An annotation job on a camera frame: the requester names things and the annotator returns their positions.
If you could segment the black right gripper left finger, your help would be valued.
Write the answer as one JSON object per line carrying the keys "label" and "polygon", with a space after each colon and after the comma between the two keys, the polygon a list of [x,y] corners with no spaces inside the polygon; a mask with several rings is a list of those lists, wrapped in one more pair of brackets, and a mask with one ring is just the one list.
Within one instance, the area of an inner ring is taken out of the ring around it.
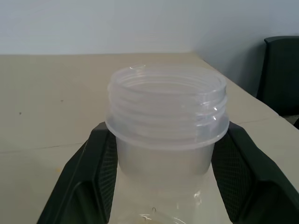
{"label": "black right gripper left finger", "polygon": [[108,224],[117,166],[116,138],[102,122],[66,163],[37,224]]}

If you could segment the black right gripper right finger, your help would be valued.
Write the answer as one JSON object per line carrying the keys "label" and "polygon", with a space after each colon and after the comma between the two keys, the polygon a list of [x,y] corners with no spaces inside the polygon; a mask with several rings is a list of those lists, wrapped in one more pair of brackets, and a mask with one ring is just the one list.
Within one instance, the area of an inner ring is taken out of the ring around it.
{"label": "black right gripper right finger", "polygon": [[299,224],[299,192],[242,127],[229,124],[212,167],[233,224]]}

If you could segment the clear plastic threaded jar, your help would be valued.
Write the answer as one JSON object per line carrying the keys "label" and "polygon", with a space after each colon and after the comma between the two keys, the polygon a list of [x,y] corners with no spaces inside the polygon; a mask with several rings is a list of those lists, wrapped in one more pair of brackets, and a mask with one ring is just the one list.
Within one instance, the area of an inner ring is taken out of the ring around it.
{"label": "clear plastic threaded jar", "polygon": [[136,66],[108,85],[118,175],[109,224],[212,224],[214,145],[227,132],[226,80],[193,66]]}

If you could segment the dark green chair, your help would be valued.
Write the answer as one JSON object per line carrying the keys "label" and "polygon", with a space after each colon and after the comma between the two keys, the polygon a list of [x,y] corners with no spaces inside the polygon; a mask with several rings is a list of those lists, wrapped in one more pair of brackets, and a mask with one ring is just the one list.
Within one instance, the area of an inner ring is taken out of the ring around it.
{"label": "dark green chair", "polygon": [[299,115],[299,36],[275,36],[266,44],[256,98],[280,116]]}

